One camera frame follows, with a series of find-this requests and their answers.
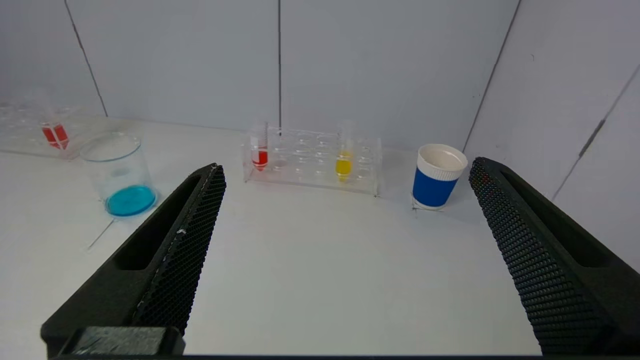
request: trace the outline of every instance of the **red liquid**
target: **red liquid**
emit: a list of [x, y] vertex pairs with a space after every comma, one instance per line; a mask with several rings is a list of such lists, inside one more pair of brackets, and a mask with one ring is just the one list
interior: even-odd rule
[[267, 162], [269, 161], [269, 155], [266, 151], [266, 147], [260, 147], [257, 151], [257, 156], [256, 154], [253, 154], [252, 158], [253, 166], [255, 166], [258, 171], [263, 171], [264, 167], [267, 166]]
[[61, 124], [56, 124], [53, 127], [53, 130], [49, 126], [43, 126], [42, 133], [47, 138], [49, 145], [57, 149], [60, 149], [61, 146], [62, 146], [62, 149], [67, 148], [67, 145], [69, 144], [69, 138], [67, 136], [67, 132], [65, 131], [65, 128], [62, 127]]

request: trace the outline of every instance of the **white tabletop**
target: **white tabletop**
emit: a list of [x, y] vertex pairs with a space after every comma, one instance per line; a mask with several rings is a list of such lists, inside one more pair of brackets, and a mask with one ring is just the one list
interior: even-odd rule
[[[186, 354], [540, 353], [466, 174], [443, 211], [414, 211], [413, 153], [384, 152], [374, 198], [244, 183], [237, 131], [133, 126], [164, 197], [225, 169]], [[0, 154], [2, 355], [45, 358], [40, 325], [150, 214], [109, 225], [81, 165]]]

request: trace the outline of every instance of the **test tube with red liquid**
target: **test tube with red liquid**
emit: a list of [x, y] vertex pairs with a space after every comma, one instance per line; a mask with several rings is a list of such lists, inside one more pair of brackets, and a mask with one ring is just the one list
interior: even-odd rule
[[258, 171], [263, 171], [269, 162], [267, 150], [267, 122], [255, 127], [251, 135], [251, 161]]

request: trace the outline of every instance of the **blue paper cup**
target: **blue paper cup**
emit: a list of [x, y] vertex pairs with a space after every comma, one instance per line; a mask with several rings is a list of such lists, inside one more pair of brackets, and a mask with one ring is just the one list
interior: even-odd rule
[[420, 209], [441, 209], [467, 165], [467, 157], [451, 146], [439, 143], [422, 146], [413, 180], [413, 205]]

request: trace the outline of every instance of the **beaker rim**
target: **beaker rim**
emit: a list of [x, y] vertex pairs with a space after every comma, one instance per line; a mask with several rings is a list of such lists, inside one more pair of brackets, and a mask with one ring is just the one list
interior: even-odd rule
[[[121, 139], [127, 139], [130, 141], [130, 143], [123, 143]], [[131, 134], [121, 133], [121, 132], [106, 133], [106, 134], [97, 136], [91, 139], [88, 143], [84, 144], [80, 149], [80, 157], [83, 160], [89, 161], [91, 163], [107, 163], [110, 161], [124, 159], [130, 156], [131, 154], [136, 152], [141, 145], [142, 145], [142, 142], [137, 136], [133, 136]], [[111, 151], [112, 154], [111, 155], [96, 154], [96, 152], [99, 153], [100, 150], [105, 150], [105, 149], [108, 151]]]

